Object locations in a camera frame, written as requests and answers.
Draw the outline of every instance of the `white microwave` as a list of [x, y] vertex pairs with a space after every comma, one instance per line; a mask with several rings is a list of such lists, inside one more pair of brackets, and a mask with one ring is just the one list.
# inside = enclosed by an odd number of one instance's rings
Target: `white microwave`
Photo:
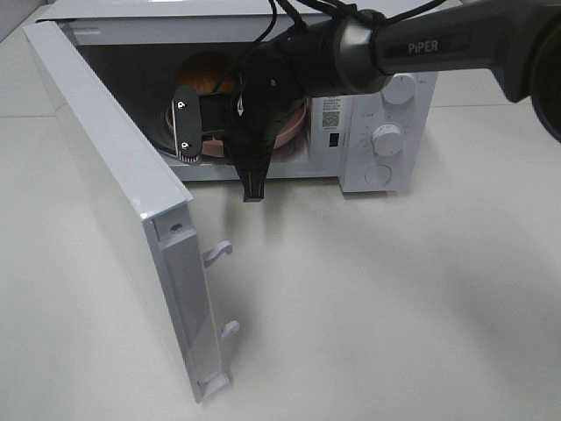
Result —
[[[423, 1], [357, 3], [394, 15]], [[215, 326], [204, 273], [231, 245], [200, 253], [185, 186], [238, 177], [219, 141], [200, 165], [177, 160], [167, 109], [186, 59], [234, 59], [269, 13], [261, 0], [58, 0], [25, 28], [92, 204], [197, 402], [229, 382], [221, 341], [237, 324]], [[270, 37], [289, 25], [280, 15]], [[344, 193], [406, 188], [436, 79], [396, 75], [379, 94], [308, 100], [268, 177], [336, 177]]]

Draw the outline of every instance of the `screw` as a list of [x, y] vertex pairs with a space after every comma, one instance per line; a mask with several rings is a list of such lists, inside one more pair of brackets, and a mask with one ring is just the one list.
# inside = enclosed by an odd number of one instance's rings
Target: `screw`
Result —
[[169, 231], [172, 234], [178, 234], [179, 232], [181, 232], [181, 230], [183, 229], [183, 225], [181, 224], [175, 224], [174, 226], [172, 226]]

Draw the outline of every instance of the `microwave control panel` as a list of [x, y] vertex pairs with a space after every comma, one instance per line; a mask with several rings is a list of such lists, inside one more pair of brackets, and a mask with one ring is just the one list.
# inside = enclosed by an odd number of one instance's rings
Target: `microwave control panel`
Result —
[[399, 74], [379, 94], [353, 97], [341, 151], [343, 192], [407, 188], [436, 81], [436, 73]]

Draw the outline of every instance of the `wire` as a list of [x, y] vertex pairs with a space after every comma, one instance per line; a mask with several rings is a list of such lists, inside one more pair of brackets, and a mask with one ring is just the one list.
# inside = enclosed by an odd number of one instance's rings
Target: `wire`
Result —
[[290, 4], [288, 0], [277, 0], [277, 3], [294, 21], [296, 31], [300, 31], [306, 28], [306, 22], [304, 22], [304, 20], [302, 19], [302, 15], [298, 12], [297, 9], [295, 9], [292, 4]]
[[446, 0], [432, 0], [431, 2], [423, 4], [419, 7], [415, 7], [414, 9], [412, 9], [410, 11], [405, 11], [405, 12], [400, 13], [399, 15], [395, 15], [391, 18], [386, 18], [386, 20], [383, 22], [383, 25], [384, 26], [392, 25], [392, 24], [395, 24], [396, 22], [401, 22], [402, 20], [409, 19], [409, 18], [412, 18], [414, 16], [420, 15], [421, 13], [424, 13], [425, 11], [431, 11], [432, 9], [438, 7], [440, 4], [444, 3], [445, 1]]
[[265, 37], [271, 33], [271, 31], [273, 30], [275, 24], [277, 23], [277, 6], [274, 3], [274, 0], [268, 0], [269, 4], [271, 5], [271, 11], [273, 12], [273, 15], [271, 16], [271, 22], [269, 23], [269, 26], [265, 29], [265, 31], [263, 31], [253, 42], [252, 44], [241, 54], [239, 55], [239, 57], [237, 57], [236, 60], [234, 60], [232, 62], [232, 64], [230, 64], [230, 66], [226, 69], [226, 71], [224, 72], [224, 74], [222, 75], [222, 77], [220, 78], [220, 80], [218, 80], [217, 84], [214, 85], [214, 88], [212, 89], [212, 93], [216, 93], [218, 92], [218, 89], [220, 88], [220, 86], [222, 86], [222, 84], [224, 83], [224, 81], [226, 80], [226, 78], [228, 77], [228, 75], [232, 72], [232, 70], [234, 68], [236, 68], [238, 66], [238, 64], [245, 58], [247, 57], [247, 55], [252, 52], [260, 43], [263, 39], [265, 39]]
[[369, 17], [357, 10], [356, 4], [346, 4], [340, 0], [296, 0], [298, 3], [305, 4], [308, 7], [330, 15], [335, 16], [352, 16], [358, 21], [365, 25], [370, 26], [389, 26], [402, 20], [412, 18], [414, 16], [420, 15], [425, 11], [430, 11], [440, 4], [443, 4], [446, 0], [432, 0], [426, 4], [422, 4], [410, 11], [405, 11], [399, 15], [395, 15], [391, 18], [385, 18], [381, 13], [375, 12], [374, 16]]

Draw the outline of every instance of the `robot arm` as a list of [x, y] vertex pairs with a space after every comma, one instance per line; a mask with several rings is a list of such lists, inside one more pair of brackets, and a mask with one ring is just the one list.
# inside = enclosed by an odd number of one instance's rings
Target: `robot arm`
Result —
[[[215, 125], [245, 201], [263, 198], [276, 135], [306, 97], [376, 93], [396, 73], [490, 68], [507, 99], [532, 96], [561, 141], [561, 0], [481, 0], [391, 25], [378, 12], [361, 13], [291, 28], [255, 48], [231, 96], [199, 98], [203, 123], [211, 112], [221, 118]], [[189, 144], [183, 152], [201, 151]]]

